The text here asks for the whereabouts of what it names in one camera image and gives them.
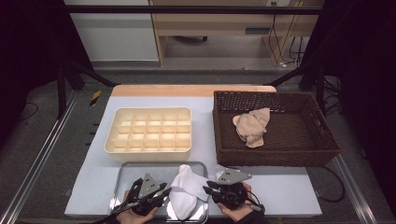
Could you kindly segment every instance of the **metal rail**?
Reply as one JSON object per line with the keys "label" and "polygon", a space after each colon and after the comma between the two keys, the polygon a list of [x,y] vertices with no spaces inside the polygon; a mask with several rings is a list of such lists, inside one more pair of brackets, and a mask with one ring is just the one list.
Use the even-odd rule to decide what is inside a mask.
{"label": "metal rail", "polygon": [[356,183],[355,178],[352,173],[350,173],[347,164],[344,162],[344,159],[341,155],[336,156],[333,159],[335,168],[338,170],[341,178],[344,180],[346,191],[349,195],[349,199],[355,207],[356,214],[358,215],[361,223],[364,224],[375,224],[376,219],[373,215],[370,206],[364,199],[364,195],[361,192],[361,188],[359,188],[358,183]]}
{"label": "metal rail", "polygon": [[73,110],[74,105],[76,104],[76,100],[78,98],[79,91],[72,91],[71,96],[69,97],[67,108],[64,112],[64,115],[58,119],[52,130],[47,137],[43,147],[40,149],[37,157],[35,158],[35,162],[31,166],[28,174],[23,179],[20,188],[12,199],[11,203],[7,207],[6,211],[3,213],[0,219],[0,223],[2,224],[12,224],[17,220],[18,215],[20,214],[24,203],[26,202],[30,192],[35,185],[40,173],[46,164],[48,157],[58,140],[59,135],[62,132],[64,125],[66,124],[71,111]]}
{"label": "metal rail", "polygon": [[221,7],[221,6],[42,6],[44,10],[68,13],[124,13],[124,14],[268,14],[268,15],[321,15],[335,13],[322,7]]}

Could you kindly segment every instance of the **floor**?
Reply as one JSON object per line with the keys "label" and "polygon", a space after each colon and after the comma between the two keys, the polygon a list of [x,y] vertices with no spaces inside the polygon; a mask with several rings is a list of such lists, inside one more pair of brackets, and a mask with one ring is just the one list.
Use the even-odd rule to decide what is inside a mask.
{"label": "floor", "polygon": [[[103,77],[123,84],[256,84],[261,85],[287,74],[297,64],[289,56],[286,67],[273,66],[269,54],[259,37],[209,37],[206,42],[201,38],[173,37],[170,39],[163,66],[136,63],[131,67],[97,67]],[[28,104],[21,114],[21,121],[12,131],[13,134],[0,151],[0,211],[16,208],[17,223],[77,223],[75,219],[64,215],[74,180],[83,163],[85,155],[94,137],[106,108],[111,88],[89,77],[83,77],[86,87],[83,91],[67,89],[67,96],[75,101],[68,120],[59,124],[57,116],[56,83],[51,82],[33,90],[28,96]],[[297,91],[299,77],[293,78],[279,91]],[[102,94],[95,106],[89,106],[95,91]],[[381,189],[376,183],[370,164],[361,155],[361,148],[350,130],[342,108],[336,97],[330,97],[326,106],[334,105],[326,116],[334,136],[344,152],[342,161],[353,176],[358,196],[361,194],[376,223],[396,223]],[[62,129],[56,134],[56,142],[46,141],[54,125]],[[36,164],[37,155],[43,154],[43,146],[49,146],[48,154],[37,165],[36,174],[30,169]],[[339,165],[332,161],[328,166],[339,175]],[[337,179],[328,171],[320,168],[307,169],[314,189],[325,198],[336,199],[342,189]],[[32,177],[27,183],[25,177]],[[319,199],[323,215],[313,218],[271,217],[272,223],[364,223],[359,212],[359,203],[349,198],[356,196],[350,188],[346,197],[339,203],[328,203]],[[224,220],[210,220],[220,223]]]}

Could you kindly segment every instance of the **ice cube tray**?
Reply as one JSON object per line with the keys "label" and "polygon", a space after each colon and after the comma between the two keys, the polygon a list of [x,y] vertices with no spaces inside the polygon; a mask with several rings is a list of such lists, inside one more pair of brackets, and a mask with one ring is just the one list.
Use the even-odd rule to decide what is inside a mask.
{"label": "ice cube tray", "polygon": [[105,151],[116,161],[186,161],[191,149],[187,107],[120,108]]}

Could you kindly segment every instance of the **wicker basket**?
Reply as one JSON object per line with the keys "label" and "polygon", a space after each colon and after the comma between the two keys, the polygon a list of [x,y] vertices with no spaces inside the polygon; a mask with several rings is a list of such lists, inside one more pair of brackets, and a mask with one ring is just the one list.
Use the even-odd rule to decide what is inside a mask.
{"label": "wicker basket", "polygon": [[[323,166],[342,150],[311,93],[215,91],[213,121],[218,164]],[[233,117],[270,107],[262,147],[245,146]]]}

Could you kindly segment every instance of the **white wall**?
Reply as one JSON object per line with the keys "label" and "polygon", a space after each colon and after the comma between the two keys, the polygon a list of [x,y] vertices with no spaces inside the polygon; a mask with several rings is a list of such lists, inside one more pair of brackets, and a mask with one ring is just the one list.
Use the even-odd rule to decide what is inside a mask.
{"label": "white wall", "polygon": [[[67,5],[146,6],[147,0],[64,0]],[[159,61],[149,14],[71,14],[91,61]]]}

